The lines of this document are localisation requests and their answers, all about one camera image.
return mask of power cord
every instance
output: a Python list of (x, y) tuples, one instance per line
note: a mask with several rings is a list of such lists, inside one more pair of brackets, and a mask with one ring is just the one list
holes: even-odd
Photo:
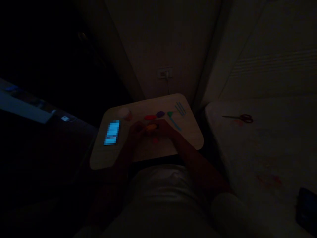
[(167, 90), (168, 90), (168, 95), (170, 95), (170, 92), (169, 92), (169, 83), (168, 83), (168, 71), (165, 71), (165, 77), (166, 77), (166, 82), (167, 82)]

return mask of scissors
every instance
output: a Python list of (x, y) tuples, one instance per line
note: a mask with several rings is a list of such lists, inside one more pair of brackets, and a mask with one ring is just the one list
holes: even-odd
[(250, 116), (248, 114), (243, 114), (239, 117), (230, 117), (230, 116), (222, 116), (222, 117), (240, 119), (241, 121), (243, 121), (245, 123), (252, 123), (253, 122), (252, 116)]

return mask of purple clay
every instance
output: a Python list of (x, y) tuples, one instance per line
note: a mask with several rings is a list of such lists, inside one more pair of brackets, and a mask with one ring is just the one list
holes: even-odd
[(165, 112), (163, 112), (163, 111), (160, 111), (160, 112), (158, 112), (158, 113), (156, 114), (157, 118), (160, 118), (160, 117), (162, 117), (162, 116), (164, 116), (164, 115), (165, 115)]

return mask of red scissors handle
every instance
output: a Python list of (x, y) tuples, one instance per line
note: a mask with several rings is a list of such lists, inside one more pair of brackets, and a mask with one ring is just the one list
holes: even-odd
[(252, 116), (250, 116), (248, 114), (241, 115), (240, 120), (244, 121), (245, 123), (252, 123), (253, 122)]

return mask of small table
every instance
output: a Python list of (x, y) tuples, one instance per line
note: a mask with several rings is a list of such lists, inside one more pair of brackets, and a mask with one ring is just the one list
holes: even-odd
[[(186, 111), (186, 115), (184, 117), (182, 117), (175, 108), (176, 102), (180, 102), (184, 107)], [(131, 110), (133, 115), (133, 119), (131, 121), (127, 122), (117, 116), (118, 110), (122, 107), (128, 107)], [(179, 131), (182, 136), (192, 146), (194, 146), (195, 149), (199, 150), (202, 148), (204, 145), (204, 137), (185, 96), (182, 94), (172, 94), (113, 107), (106, 111), (102, 118), (98, 136), (90, 157), (91, 168), (93, 170), (97, 170), (111, 167), (117, 159), (118, 154), (127, 139), (130, 126), (136, 121), (148, 124), (149, 121), (144, 120), (144, 117), (146, 115), (155, 115), (159, 111), (165, 112), (165, 115), (161, 119), (165, 119), (173, 128), (175, 128), (174, 124), (167, 115), (167, 112), (172, 111), (172, 119), (182, 129)], [(121, 121), (117, 144), (104, 146), (103, 141), (107, 134), (108, 125), (112, 120)], [(142, 139), (135, 151), (133, 159), (134, 162), (177, 154), (177, 151), (169, 138), (158, 137), (159, 142), (157, 144), (153, 144), (152, 139), (152, 137), (147, 136)]]

